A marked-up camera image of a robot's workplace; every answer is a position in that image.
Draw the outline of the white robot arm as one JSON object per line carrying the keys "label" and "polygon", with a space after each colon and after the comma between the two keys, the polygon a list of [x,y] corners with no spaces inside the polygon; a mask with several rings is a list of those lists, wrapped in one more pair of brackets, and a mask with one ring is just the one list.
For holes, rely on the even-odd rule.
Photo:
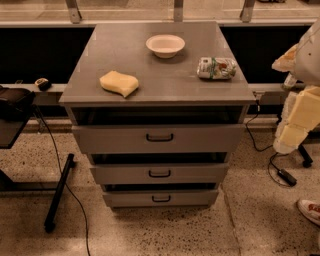
{"label": "white robot arm", "polygon": [[275,151],[289,154],[320,124],[320,19],[297,44],[274,61],[272,68],[289,72],[288,80],[305,84],[299,93],[289,93],[275,134]]}

